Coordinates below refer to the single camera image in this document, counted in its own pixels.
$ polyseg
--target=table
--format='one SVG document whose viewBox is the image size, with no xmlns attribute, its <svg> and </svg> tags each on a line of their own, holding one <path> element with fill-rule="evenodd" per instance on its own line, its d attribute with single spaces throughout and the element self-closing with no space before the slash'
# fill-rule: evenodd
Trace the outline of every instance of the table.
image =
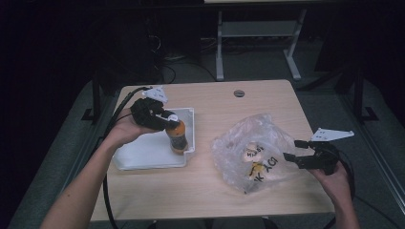
<svg viewBox="0 0 405 229">
<path fill-rule="evenodd" d="M 118 102 L 136 87 L 122 89 Z M 247 116 L 270 113 L 296 139 L 309 140 L 311 128 L 287 80 L 163 85 L 164 108 L 194 108 L 196 154 L 182 168 L 108 170 L 115 219 L 198 219 L 332 212 L 318 181 L 307 171 L 300 179 L 245 195 L 226 184 L 210 151 L 212 140 Z M 234 91 L 242 90 L 244 97 Z M 136 94 L 131 106 L 141 93 Z M 108 220 L 100 190 L 92 220 Z"/>
</svg>

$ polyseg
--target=person's right hand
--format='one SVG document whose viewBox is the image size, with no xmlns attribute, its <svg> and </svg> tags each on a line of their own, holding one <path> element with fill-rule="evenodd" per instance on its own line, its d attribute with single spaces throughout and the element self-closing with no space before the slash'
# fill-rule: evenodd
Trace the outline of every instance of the person's right hand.
<svg viewBox="0 0 405 229">
<path fill-rule="evenodd" d="M 337 162 L 332 175 L 326 176 L 323 170 L 309 170 L 309 172 L 319 180 L 335 206 L 348 200 L 352 201 L 348 173 L 340 161 Z"/>
</svg>

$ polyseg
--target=bottle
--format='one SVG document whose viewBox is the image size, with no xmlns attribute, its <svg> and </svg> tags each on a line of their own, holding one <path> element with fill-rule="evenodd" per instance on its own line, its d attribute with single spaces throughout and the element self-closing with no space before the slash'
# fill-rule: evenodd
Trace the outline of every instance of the bottle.
<svg viewBox="0 0 405 229">
<path fill-rule="evenodd" d="M 182 155 L 188 149 L 188 142 L 185 138 L 185 125 L 180 120 L 180 124 L 175 128 L 167 127 L 166 133 L 170 138 L 170 148 L 178 155 Z"/>
</svg>

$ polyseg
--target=plastic bag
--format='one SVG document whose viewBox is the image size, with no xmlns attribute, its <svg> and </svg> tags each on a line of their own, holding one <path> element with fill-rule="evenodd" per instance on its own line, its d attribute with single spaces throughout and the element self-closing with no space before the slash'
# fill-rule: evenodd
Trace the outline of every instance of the plastic bag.
<svg viewBox="0 0 405 229">
<path fill-rule="evenodd" d="M 224 181 L 246 194 L 299 175 L 283 153 L 294 154 L 294 139 L 275 126 L 270 114 L 247 117 L 211 145 Z"/>
</svg>

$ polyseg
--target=cable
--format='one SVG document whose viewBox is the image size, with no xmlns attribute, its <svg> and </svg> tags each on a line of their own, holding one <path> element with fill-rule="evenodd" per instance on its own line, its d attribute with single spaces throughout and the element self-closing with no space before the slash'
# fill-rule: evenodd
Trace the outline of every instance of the cable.
<svg viewBox="0 0 405 229">
<path fill-rule="evenodd" d="M 198 67 L 206 70 L 209 73 L 209 75 L 214 79 L 214 81 L 217 81 L 216 77 L 206 67 L 204 67 L 204 66 L 202 66 L 200 64 L 196 64 L 196 63 L 193 63 L 193 62 L 184 62 L 184 63 L 171 63 L 170 65 L 186 65 L 186 64 L 195 65 L 195 66 L 198 66 Z"/>
<path fill-rule="evenodd" d="M 139 92 L 141 90 L 146 91 L 146 90 L 149 90 L 149 88 L 146 88 L 146 87 L 137 88 L 137 89 L 133 90 L 132 92 L 128 93 L 128 95 L 126 95 L 126 97 L 122 100 L 122 102 L 119 104 L 118 108 L 114 112 L 113 116 L 110 119 L 110 122 L 107 125 L 107 128 L 106 128 L 106 130 L 104 132 L 104 137 L 103 137 L 104 139 L 111 132 L 111 130 L 115 126 L 116 122 L 123 118 L 123 117 L 121 117 L 121 118 L 117 119 L 117 117 L 119 116 L 119 114 L 121 113 L 121 111 L 123 110 L 125 105 L 128 103 L 128 101 L 132 98 L 132 96 L 134 96 L 135 93 L 137 93 L 137 92 Z M 103 193 L 104 193 L 104 202 L 105 202 L 105 207 L 107 209 L 108 219 L 109 219 L 109 221 L 111 223 L 111 226 L 114 229 L 118 229 L 116 221 L 114 220 L 113 211 L 111 210 L 110 198 L 108 196 L 107 174 L 105 175 L 104 180 L 102 182 L 102 189 L 103 189 Z"/>
<path fill-rule="evenodd" d="M 393 220 L 391 219 L 389 216 L 387 216 L 387 214 L 383 213 L 381 210 L 379 210 L 378 208 L 372 206 L 368 201 L 366 201 L 363 198 L 360 198 L 359 196 L 354 196 L 355 198 L 357 198 L 358 200 L 360 200 L 361 202 L 363 202 L 364 204 L 366 204 L 367 206 L 369 206 L 370 208 L 372 208 L 373 210 L 375 210 L 375 212 L 377 212 L 378 214 L 380 214 L 383 218 L 385 218 L 388 222 L 390 222 L 395 228 L 400 229 L 401 227 Z"/>
<path fill-rule="evenodd" d="M 400 229 L 399 225 L 393 219 L 391 219 L 389 216 L 387 216 L 385 213 L 383 213 L 382 211 L 380 211 L 376 207 L 372 206 L 365 199 L 360 198 L 359 196 L 357 196 L 355 194 L 354 169 L 353 169 L 353 166 L 352 166 L 352 162 L 349 160 L 349 157 L 344 152 L 340 152 L 340 153 L 345 157 L 345 159 L 347 161 L 346 162 L 346 161 L 340 160 L 343 163 L 344 167 L 346 168 L 346 172 L 348 173 L 349 185 L 351 187 L 352 199 L 357 198 L 358 200 L 360 200 L 361 202 L 363 202 L 364 204 L 366 204 L 367 206 L 369 206 L 370 208 L 375 210 L 375 212 L 380 214 L 383 218 L 385 218 L 388 222 L 390 222 L 395 228 Z M 324 229 L 330 229 L 335 223 L 336 223 L 336 218 L 331 219 L 330 222 L 324 227 Z"/>
<path fill-rule="evenodd" d="M 174 70 L 174 69 L 172 69 L 172 68 L 170 68 L 169 66 L 167 66 L 167 65 L 163 65 L 162 67 L 164 67 L 164 68 L 166 68 L 166 69 L 169 69 L 170 71 L 172 71 L 172 73 L 173 73 L 173 78 L 172 78 L 172 80 L 170 80 L 169 82 L 167 82 L 167 84 L 171 84 L 171 83 L 173 83 L 174 81 L 175 81 L 175 79 L 176 79 L 176 71 Z M 163 79 L 163 83 L 166 83 L 166 80 L 164 79 L 164 75 L 162 75 L 162 79 Z"/>
</svg>

